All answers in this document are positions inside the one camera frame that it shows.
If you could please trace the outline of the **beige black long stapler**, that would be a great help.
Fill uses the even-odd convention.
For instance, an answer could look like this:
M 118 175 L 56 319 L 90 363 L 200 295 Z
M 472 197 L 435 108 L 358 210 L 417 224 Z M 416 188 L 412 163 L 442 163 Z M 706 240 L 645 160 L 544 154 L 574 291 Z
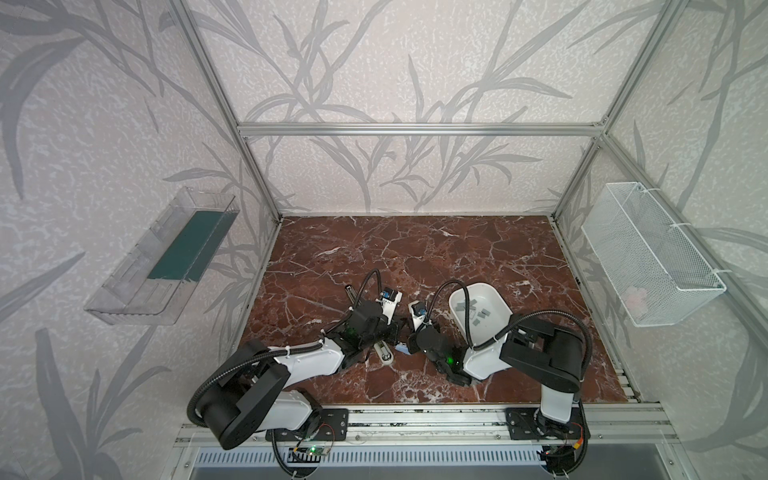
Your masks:
M 346 285 L 345 286 L 345 292 L 346 292 L 347 297 L 348 297 L 348 299 L 350 301 L 350 304 L 351 304 L 351 306 L 350 306 L 350 313 L 351 313 L 352 309 L 354 307 L 356 307 L 360 303 L 361 300 L 365 300 L 365 299 L 363 299 L 362 298 L 362 294 L 360 292 L 356 292 L 352 288 L 351 285 Z M 376 300 L 374 300 L 377 303 L 379 303 L 379 296 L 377 297 Z M 368 349 L 373 349 L 376 352 L 376 354 L 379 356 L 379 359 L 380 359 L 380 361 L 381 361 L 381 363 L 383 365 L 391 366 L 393 364 L 393 362 L 394 362 L 394 353 L 392 351 L 392 348 L 391 348 L 390 345 L 386 344 L 383 341 L 379 341 L 379 342 L 375 343 L 373 346 L 365 348 L 363 350 L 359 350 L 359 349 L 354 347 L 354 353 L 351 356 L 350 360 L 348 361 L 348 364 L 350 364 L 351 362 L 353 362 L 353 363 L 355 363 L 355 362 L 360 363 L 361 362 L 360 356 L 365 351 L 367 351 Z

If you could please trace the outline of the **white oval tray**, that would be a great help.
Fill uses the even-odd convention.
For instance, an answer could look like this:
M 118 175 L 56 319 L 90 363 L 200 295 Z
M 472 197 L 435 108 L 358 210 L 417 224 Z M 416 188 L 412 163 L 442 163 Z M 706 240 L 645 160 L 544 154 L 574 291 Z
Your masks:
M 496 335 L 509 323 L 512 310 L 500 293 L 490 284 L 474 283 L 467 286 L 469 293 L 469 332 L 473 346 L 480 345 Z M 449 297 L 449 307 L 454 322 L 466 338 L 466 304 L 462 289 Z

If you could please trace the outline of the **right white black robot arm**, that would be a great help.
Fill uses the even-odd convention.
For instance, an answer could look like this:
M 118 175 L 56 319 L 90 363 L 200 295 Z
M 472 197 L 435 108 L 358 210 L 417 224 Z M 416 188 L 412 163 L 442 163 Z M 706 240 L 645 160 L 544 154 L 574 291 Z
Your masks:
M 579 448 L 586 439 L 580 412 L 581 387 L 594 343 L 578 317 L 554 310 L 515 314 L 500 293 L 487 283 L 458 288 L 449 309 L 464 341 L 442 333 L 432 319 L 434 304 L 415 300 L 408 305 L 412 332 L 410 353 L 423 353 L 436 370 L 459 386 L 517 370 L 541 386 L 537 409 L 511 410 L 507 420 L 512 438 L 556 439 Z

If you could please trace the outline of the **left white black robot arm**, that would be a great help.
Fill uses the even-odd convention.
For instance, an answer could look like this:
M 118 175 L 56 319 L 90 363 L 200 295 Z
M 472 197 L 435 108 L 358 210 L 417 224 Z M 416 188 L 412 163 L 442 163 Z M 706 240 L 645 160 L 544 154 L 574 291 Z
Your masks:
M 321 337 L 303 345 L 269 347 L 246 342 L 192 394 L 188 420 L 209 429 L 225 450 L 257 432 L 286 430 L 313 433 L 320 428 L 323 407 L 307 391 L 291 387 L 314 377 L 331 376 L 363 363 L 375 344 L 397 342 L 403 321 L 395 315 L 402 293 L 376 280 L 377 296 L 352 293 L 341 320 Z

